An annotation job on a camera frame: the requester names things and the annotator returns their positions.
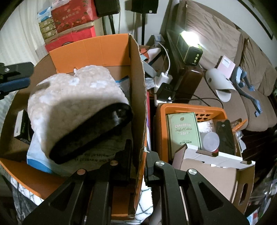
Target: red gift box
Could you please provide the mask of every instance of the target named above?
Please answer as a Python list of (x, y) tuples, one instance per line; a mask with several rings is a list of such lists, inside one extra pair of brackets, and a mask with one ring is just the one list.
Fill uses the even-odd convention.
[(91, 37), (96, 37), (94, 26), (85, 30), (75, 31), (58, 37), (56, 40), (53, 40), (49, 44), (45, 45), (45, 48), (47, 52), (50, 52), (68, 42), (80, 41)]
[(94, 0), (70, 0), (51, 13), (58, 33), (98, 19)]

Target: sofa cushion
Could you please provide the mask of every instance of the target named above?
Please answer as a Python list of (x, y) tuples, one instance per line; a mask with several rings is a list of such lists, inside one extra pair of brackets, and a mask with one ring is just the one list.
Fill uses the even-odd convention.
[[(200, 98), (217, 98), (218, 99), (218, 97), (209, 88), (204, 77), (202, 78), (201, 82), (199, 83), (194, 94)], [(204, 101), (206, 103), (208, 103), (210, 106), (222, 108), (221, 104), (216, 100), (204, 99)], [(243, 104), (242, 99), (238, 92), (232, 93), (231, 99), (228, 102), (222, 102), (222, 103), (223, 103), (224, 110), (225, 110), (230, 122), (234, 122), (238, 119), (241, 119), (242, 121), (245, 119), (248, 119), (244, 104)], [(201, 100), (191, 100), (189, 102), (189, 104), (206, 106), (206, 104), (203, 103)], [(248, 124), (248, 122), (246, 122), (243, 125), (241, 130), (245, 129), (247, 124)]]
[(255, 89), (259, 88), (263, 80), (267, 64), (259, 46), (251, 38), (245, 40), (240, 66), (247, 72), (249, 82)]
[(240, 61), (242, 59), (243, 45), (244, 45), (244, 37), (242, 34), (240, 34), (240, 39), (238, 40), (238, 49), (237, 49), (236, 56), (234, 58), (234, 64), (236, 65), (236, 67), (239, 66)]
[(264, 106), (263, 112), (266, 113), (268, 127), (274, 127), (277, 124), (277, 117), (271, 102), (268, 97), (264, 96), (262, 93), (258, 92), (258, 95)]
[(241, 96), (248, 115), (248, 125), (246, 129), (249, 131), (265, 131), (270, 126), (274, 126), (277, 122), (277, 118), (269, 99), (259, 91), (249, 91), (247, 87), (243, 87), (242, 89), (253, 98), (258, 100), (263, 110), (263, 112), (258, 117), (255, 117), (254, 112), (256, 109), (253, 103), (250, 99)]
[(208, 13), (193, 1), (187, 1), (187, 8), (180, 8), (186, 13), (185, 23), (180, 21), (179, 25), (186, 31), (197, 33), (199, 37), (203, 48), (199, 63), (203, 68), (214, 68), (223, 55), (234, 61), (240, 37), (239, 31)]
[(269, 60), (269, 58), (267, 57), (267, 55), (263, 51), (261, 51), (261, 54), (267, 59), (269, 64), (272, 65), (271, 61)]
[(199, 5), (202, 9), (206, 10), (208, 13), (211, 13), (212, 15), (216, 16), (217, 18), (221, 19), (223, 22), (229, 24), (231, 27), (236, 28), (235, 24), (231, 20), (229, 20), (224, 15), (220, 14), (218, 11), (216, 11), (206, 5), (198, 3), (198, 2), (195, 2), (195, 4)]
[(261, 81), (261, 85), (258, 88), (258, 91), (260, 93), (264, 94), (265, 96), (270, 96), (273, 91), (276, 78), (277, 78), (277, 71), (268, 62), (266, 70), (265, 70), (265, 74)]

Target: white cable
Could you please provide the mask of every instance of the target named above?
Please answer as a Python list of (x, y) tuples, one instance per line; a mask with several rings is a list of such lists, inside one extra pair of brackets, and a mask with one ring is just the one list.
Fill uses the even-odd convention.
[(169, 68), (170, 68), (170, 59), (169, 59), (169, 56), (168, 56), (168, 53), (167, 53), (167, 50), (165, 49), (165, 47), (159, 42), (159, 44), (163, 47), (163, 49), (165, 50), (165, 53), (167, 55), (167, 58), (168, 58), (168, 69), (167, 71), (165, 72), (165, 76), (167, 76), (168, 72), (169, 72)]

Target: glowing light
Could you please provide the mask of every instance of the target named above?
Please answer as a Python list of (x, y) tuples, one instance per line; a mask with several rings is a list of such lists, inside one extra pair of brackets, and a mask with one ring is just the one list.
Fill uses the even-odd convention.
[(197, 36), (197, 34), (190, 32), (190, 31), (183, 31), (181, 33), (181, 36), (183, 37), (183, 39), (185, 40), (185, 42), (189, 45), (189, 46), (193, 46), (196, 48), (199, 48), (198, 44), (199, 44), (199, 38)]

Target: pink card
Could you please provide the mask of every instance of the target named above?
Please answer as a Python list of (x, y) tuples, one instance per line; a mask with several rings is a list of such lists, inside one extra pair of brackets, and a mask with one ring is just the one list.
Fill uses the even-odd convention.
[(235, 64), (228, 59), (226, 56), (223, 56), (217, 69), (224, 74), (226, 78), (230, 78), (232, 75), (232, 72), (235, 68)]

